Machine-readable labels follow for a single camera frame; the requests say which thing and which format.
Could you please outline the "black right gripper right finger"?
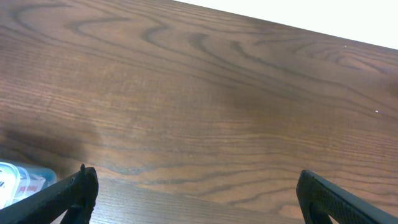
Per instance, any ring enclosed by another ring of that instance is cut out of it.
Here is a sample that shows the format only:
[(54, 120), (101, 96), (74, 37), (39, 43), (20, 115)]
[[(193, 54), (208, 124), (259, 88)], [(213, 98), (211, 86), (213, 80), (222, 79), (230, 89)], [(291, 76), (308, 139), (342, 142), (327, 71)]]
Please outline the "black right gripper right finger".
[(386, 213), (329, 182), (310, 170), (303, 170), (296, 187), (306, 224), (389, 224), (397, 217)]

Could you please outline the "white medicine box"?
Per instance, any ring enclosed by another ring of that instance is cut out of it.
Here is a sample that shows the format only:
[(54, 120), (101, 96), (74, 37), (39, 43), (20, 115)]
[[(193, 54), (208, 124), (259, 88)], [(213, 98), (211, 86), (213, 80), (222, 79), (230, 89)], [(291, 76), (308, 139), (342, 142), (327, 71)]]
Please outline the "white medicine box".
[(44, 182), (33, 180), (29, 183), (21, 182), (16, 190), (16, 197), (28, 197), (42, 190)]

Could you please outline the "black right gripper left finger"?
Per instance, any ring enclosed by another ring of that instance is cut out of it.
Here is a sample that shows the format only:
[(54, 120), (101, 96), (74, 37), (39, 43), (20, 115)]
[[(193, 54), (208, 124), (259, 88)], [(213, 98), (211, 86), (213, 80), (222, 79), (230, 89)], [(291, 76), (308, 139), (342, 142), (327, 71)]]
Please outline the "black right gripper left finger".
[(1, 224), (88, 224), (96, 205), (99, 182), (93, 167), (80, 171), (1, 210)]

